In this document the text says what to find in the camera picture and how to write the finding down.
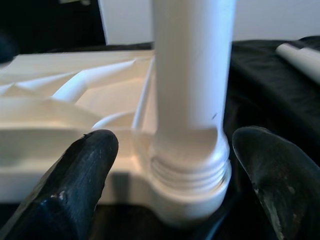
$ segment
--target white cylindrical pipe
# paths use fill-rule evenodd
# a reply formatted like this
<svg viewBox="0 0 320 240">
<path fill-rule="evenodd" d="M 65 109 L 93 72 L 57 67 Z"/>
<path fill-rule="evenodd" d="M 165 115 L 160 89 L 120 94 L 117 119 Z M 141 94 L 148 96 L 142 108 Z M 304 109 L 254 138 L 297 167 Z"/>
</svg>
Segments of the white cylindrical pipe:
<svg viewBox="0 0 320 240">
<path fill-rule="evenodd" d="M 320 53 L 309 48 L 296 48 L 288 43 L 276 48 L 276 53 L 320 85 Z"/>
<path fill-rule="evenodd" d="M 167 198 L 220 201 L 209 204 L 214 209 L 207 213 L 223 199 L 210 196 L 221 192 L 218 186 L 227 188 L 222 182 L 230 179 L 225 178 L 230 165 L 223 118 L 235 5 L 236 0 L 153 0 L 154 187 Z"/>
</svg>

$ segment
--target white plastic part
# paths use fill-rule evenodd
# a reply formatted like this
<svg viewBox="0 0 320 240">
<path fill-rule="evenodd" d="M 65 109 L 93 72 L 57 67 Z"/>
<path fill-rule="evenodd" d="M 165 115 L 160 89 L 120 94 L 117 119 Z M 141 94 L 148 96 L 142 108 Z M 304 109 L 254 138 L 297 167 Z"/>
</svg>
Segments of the white plastic part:
<svg viewBox="0 0 320 240">
<path fill-rule="evenodd" d="M 320 52 L 311 48 L 296 48 L 288 43 L 276 48 L 276 53 L 320 85 Z"/>
<path fill-rule="evenodd" d="M 223 118 L 235 3 L 153 1 L 158 127 L 150 174 L 160 216 L 172 224 L 214 212 L 230 180 Z"/>
<path fill-rule="evenodd" d="M 0 71 L 0 202 L 21 201 L 72 141 L 107 128 L 119 152 L 100 204 L 146 206 L 176 227 L 221 205 L 235 1 L 153 3 L 156 64 L 152 51 L 43 54 Z"/>
</svg>

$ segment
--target dark background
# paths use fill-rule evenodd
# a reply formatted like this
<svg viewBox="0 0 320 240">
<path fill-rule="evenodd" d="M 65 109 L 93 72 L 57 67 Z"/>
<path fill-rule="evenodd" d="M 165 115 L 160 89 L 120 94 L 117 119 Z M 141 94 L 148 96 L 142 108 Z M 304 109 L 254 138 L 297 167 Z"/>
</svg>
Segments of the dark background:
<svg viewBox="0 0 320 240">
<path fill-rule="evenodd" d="M 22 54 L 104 45 L 98 0 L 2 0 L 0 31 L 11 35 Z"/>
</svg>

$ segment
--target white plastic tube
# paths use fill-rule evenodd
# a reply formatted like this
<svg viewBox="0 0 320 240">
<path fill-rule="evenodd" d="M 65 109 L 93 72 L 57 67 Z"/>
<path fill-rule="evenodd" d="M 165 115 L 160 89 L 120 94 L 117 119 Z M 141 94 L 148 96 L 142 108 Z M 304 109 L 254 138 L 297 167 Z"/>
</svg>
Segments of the white plastic tube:
<svg viewBox="0 0 320 240">
<path fill-rule="evenodd" d="M 320 52 L 284 43 L 277 47 L 276 53 L 320 85 Z"/>
<path fill-rule="evenodd" d="M 153 0 L 158 111 L 150 148 L 153 186 L 180 205 L 183 199 L 201 203 L 188 210 L 190 219 L 214 212 L 230 180 L 223 118 L 235 3 Z"/>
</svg>

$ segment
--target white wall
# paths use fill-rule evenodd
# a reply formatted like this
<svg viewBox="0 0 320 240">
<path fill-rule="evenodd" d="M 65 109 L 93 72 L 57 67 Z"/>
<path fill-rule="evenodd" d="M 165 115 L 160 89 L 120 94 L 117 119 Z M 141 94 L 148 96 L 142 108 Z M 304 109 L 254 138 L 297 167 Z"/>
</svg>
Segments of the white wall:
<svg viewBox="0 0 320 240">
<path fill-rule="evenodd" d="M 151 0 L 99 1 L 108 44 L 153 40 Z M 319 23 L 320 0 L 238 0 L 234 40 L 320 35 Z"/>
</svg>

